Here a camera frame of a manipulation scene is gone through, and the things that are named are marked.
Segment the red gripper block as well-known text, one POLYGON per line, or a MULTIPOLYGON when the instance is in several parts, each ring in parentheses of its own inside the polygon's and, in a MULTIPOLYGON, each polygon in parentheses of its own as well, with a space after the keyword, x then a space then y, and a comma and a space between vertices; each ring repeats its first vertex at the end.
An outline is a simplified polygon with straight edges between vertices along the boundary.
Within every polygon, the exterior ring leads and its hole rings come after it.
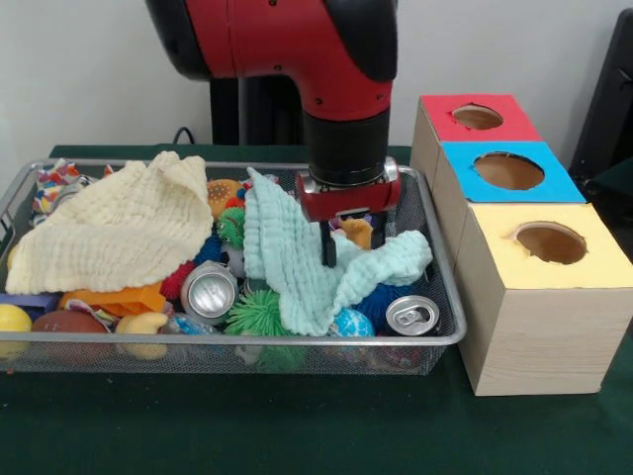
POLYGON ((401 188, 399 176, 388 182, 328 189, 320 186, 311 176, 298 176, 297 192, 303 213, 309 222, 320 222, 322 264, 333 268, 337 262, 336 244, 331 236, 329 220, 361 212, 372 214, 372 239, 384 239, 387 211, 398 204, 401 188))

